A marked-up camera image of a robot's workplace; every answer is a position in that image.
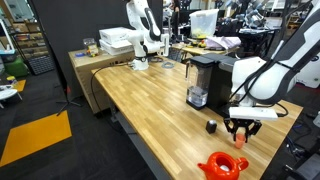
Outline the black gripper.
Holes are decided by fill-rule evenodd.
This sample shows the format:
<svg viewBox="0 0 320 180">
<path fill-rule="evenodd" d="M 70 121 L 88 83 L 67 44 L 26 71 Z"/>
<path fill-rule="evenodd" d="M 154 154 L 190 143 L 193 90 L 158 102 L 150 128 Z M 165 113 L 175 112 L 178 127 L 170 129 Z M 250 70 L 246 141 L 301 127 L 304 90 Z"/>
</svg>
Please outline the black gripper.
<svg viewBox="0 0 320 180">
<path fill-rule="evenodd" d="M 262 123 L 259 120 L 252 119 L 235 119 L 235 118 L 225 118 L 224 124 L 227 131 L 231 134 L 233 141 L 236 141 L 236 132 L 240 127 L 245 129 L 246 143 L 249 138 L 259 131 L 262 126 Z"/>
</svg>

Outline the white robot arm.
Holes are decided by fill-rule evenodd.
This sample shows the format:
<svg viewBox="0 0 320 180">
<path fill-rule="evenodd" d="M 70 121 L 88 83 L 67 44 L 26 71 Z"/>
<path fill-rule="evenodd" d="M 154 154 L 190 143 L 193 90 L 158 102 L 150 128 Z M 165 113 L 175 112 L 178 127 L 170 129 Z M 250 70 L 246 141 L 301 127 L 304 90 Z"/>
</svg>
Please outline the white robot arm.
<svg viewBox="0 0 320 180">
<path fill-rule="evenodd" d="M 307 17 L 286 41 L 280 41 L 269 60 L 259 57 L 244 58 L 234 62 L 232 88 L 224 119 L 226 129 L 236 140 L 239 127 L 245 129 L 245 140 L 255 135 L 262 120 L 277 120 L 288 114 L 277 113 L 277 104 L 296 84 L 296 75 L 319 53 L 320 8 L 315 3 Z"/>
</svg>

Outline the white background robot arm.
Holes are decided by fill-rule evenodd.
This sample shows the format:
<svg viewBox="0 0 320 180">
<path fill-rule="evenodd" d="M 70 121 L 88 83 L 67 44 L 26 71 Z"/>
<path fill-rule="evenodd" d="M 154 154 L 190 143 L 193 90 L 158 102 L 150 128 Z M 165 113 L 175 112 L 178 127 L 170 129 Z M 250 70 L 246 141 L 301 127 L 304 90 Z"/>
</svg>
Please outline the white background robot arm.
<svg viewBox="0 0 320 180">
<path fill-rule="evenodd" d="M 133 27 L 126 36 L 135 53 L 131 67 L 133 70 L 146 70 L 149 67 L 148 54 L 169 54 L 169 34 L 161 33 L 147 0 L 127 0 L 126 10 L 129 24 Z"/>
</svg>

